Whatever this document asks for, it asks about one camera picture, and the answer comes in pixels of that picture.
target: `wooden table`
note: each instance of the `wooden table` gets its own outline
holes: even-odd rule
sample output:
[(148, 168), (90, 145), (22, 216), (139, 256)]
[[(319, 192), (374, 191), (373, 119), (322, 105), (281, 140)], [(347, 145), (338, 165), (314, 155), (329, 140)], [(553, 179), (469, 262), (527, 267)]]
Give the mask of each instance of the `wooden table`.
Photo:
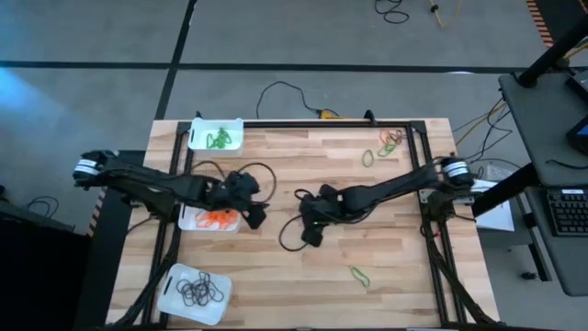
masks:
[[(456, 150), (447, 119), (425, 122), (433, 156)], [(169, 171), (176, 124), (174, 120), (153, 123), (146, 166)], [(290, 253), (277, 243), (279, 230), (297, 214), (299, 201), (293, 196), (296, 188), (316, 193), (325, 183), (345, 188), (403, 175), (412, 170), (406, 142), (388, 157), (376, 157), (374, 165), (365, 168), (362, 154), (367, 148), (375, 154), (381, 146), (377, 128), (246, 129), (244, 141), (242, 158), (216, 161), (225, 172), (253, 161), (274, 169), (277, 192), (266, 210), (267, 219), (258, 230), (244, 224), (238, 234), (232, 235), (183, 232), (178, 257), (179, 263), (231, 277), (230, 307), (217, 327), (439, 325), (415, 194), (382, 203), (359, 224), (326, 227), (319, 248), (309, 246)], [(262, 186), (259, 197), (255, 197), (260, 200), (271, 187), (271, 176), (261, 167), (249, 170)], [(216, 175), (206, 167), (193, 173)], [(471, 216), (467, 207), (456, 206), (456, 210)], [(135, 211), (130, 225), (146, 216), (146, 211)], [(475, 223), (452, 219), (447, 225), (459, 278), (483, 310), (497, 319)], [(157, 226), (157, 222), (146, 223), (128, 235), (108, 311), (109, 322), (127, 311), (147, 282)], [(301, 224), (293, 223), (285, 233), (285, 243), (299, 245), (301, 231)], [(352, 277), (349, 266), (360, 268), (371, 278), (368, 289)], [(447, 309), (455, 321), (451, 291), (446, 283), (444, 288)], [(158, 314), (154, 308), (153, 316)], [(170, 317), (168, 326), (207, 327), (175, 316)]]

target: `black metal frame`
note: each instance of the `black metal frame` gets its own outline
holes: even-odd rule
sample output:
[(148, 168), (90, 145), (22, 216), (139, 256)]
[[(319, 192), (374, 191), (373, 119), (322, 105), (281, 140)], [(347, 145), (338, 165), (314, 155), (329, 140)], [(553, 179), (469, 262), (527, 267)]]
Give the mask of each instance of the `black metal frame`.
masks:
[[(296, 120), (296, 121), (246, 121), (244, 123), (245, 128), (370, 128), (370, 127), (383, 127), (383, 128), (400, 128), (406, 130), (406, 132), (417, 132), (420, 135), (421, 142), (423, 145), (423, 152), (424, 152), (424, 160), (425, 162), (431, 162), (433, 160), (433, 156), (431, 154), (431, 148), (429, 145), (428, 135), (426, 131), (426, 126), (424, 121), (421, 120), (406, 120), (406, 121), (391, 121), (391, 120), (380, 120), (374, 121), (371, 120)], [(184, 138), (190, 128), (190, 122), (180, 121), (177, 124), (176, 132), (175, 132), (175, 141), (174, 141), (174, 148), (173, 154), (170, 164), (170, 174), (177, 173), (178, 168), (178, 161), (180, 158), (181, 147), (184, 141)], [(416, 144), (413, 134), (407, 134), (407, 143), (409, 147), (409, 154), (411, 156), (411, 163), (413, 168), (419, 167), (419, 159), (416, 150)], [(186, 161), (184, 164), (183, 171), (184, 173), (189, 173), (191, 170), (192, 161), (194, 158), (194, 152), (192, 150), (187, 149)], [(421, 200), (417, 197), (418, 203), (421, 209), (421, 215), (423, 217), (423, 222), (430, 222), (430, 220), (425, 219), (425, 214), (423, 213), (424, 205)], [(153, 276), (153, 273), (157, 270), (160, 265), (162, 256), (164, 254), (164, 239), (165, 233), (167, 230), (167, 223), (160, 222), (157, 237), (155, 241), (155, 246), (153, 250), (153, 262), (151, 266), (151, 273), (150, 278)], [(443, 251), (445, 255), (445, 259), (447, 264), (449, 265), (450, 270), (457, 275), (455, 260), (453, 258), (453, 251), (451, 249), (451, 243), (449, 241), (449, 233), (447, 230), (447, 226), (444, 223), (439, 224), (439, 232), (441, 233), (441, 239), (443, 243)], [(425, 241), (427, 245), (431, 245), (430, 241)], [(447, 314), (447, 304), (445, 301), (445, 295), (443, 286), (441, 283), (441, 275), (439, 272), (439, 268), (434, 263), (433, 259), (429, 255), (429, 264), (431, 268), (431, 276), (433, 280), (433, 288), (435, 291), (435, 299), (437, 303), (437, 311), (439, 312), (439, 322), (441, 325), (445, 325), (449, 322), (449, 317)], [(458, 299), (458, 296), (453, 291), (453, 299), (454, 304), (456, 306), (457, 318), (458, 323), (467, 323), (465, 310), (463, 303)], [(169, 315), (166, 313), (160, 313), (159, 319), (157, 323), (152, 323), (153, 317), (153, 300), (154, 300), (154, 293), (150, 296), (145, 309), (143, 311), (143, 315), (141, 318), (141, 326), (145, 329), (153, 329), (154, 327), (157, 329), (169, 329), (167, 328), (167, 322), (169, 319)]]

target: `table leg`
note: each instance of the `table leg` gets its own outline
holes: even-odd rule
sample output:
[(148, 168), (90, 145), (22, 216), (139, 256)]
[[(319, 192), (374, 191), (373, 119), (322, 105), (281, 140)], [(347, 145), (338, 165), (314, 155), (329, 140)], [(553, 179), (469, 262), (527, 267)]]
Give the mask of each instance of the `table leg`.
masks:
[(502, 180), (493, 188), (485, 191), (471, 206), (474, 217), (478, 217), (521, 193), (523, 189), (539, 184), (537, 172), (533, 164), (528, 164), (518, 169), (507, 179)]

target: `white paper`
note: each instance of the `white paper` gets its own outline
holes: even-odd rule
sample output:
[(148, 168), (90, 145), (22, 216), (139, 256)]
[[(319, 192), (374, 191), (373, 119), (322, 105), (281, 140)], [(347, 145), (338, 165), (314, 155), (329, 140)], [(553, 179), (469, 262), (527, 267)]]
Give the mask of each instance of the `white paper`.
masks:
[[(496, 183), (476, 179), (474, 186), (471, 188), (472, 192), (483, 192), (488, 188), (493, 187)], [(476, 226), (485, 229), (514, 231), (513, 214), (511, 214), (511, 204), (505, 201), (502, 204), (486, 211), (482, 215), (476, 217)]]

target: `black desk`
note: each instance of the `black desk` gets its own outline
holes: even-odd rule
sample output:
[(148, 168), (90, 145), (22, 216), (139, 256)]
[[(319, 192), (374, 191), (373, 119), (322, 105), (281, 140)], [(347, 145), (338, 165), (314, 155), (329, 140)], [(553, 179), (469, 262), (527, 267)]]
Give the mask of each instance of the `black desk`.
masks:
[[(487, 190), (476, 199), (472, 209), (477, 216), (524, 192), (533, 214), (528, 226), (538, 228), (562, 289), (570, 296), (581, 296), (588, 295), (588, 238), (553, 236), (550, 215), (543, 204), (540, 189), (537, 189), (588, 188), (588, 171), (546, 164), (547, 160), (556, 159), (572, 165), (588, 165), (588, 156), (573, 150), (565, 138), (567, 131), (588, 116), (588, 104), (565, 86), (567, 78), (567, 74), (544, 74), (531, 88), (521, 87), (511, 75), (499, 78), (504, 99), (532, 163)], [(547, 270), (540, 247), (537, 242), (529, 246), (537, 270)]]

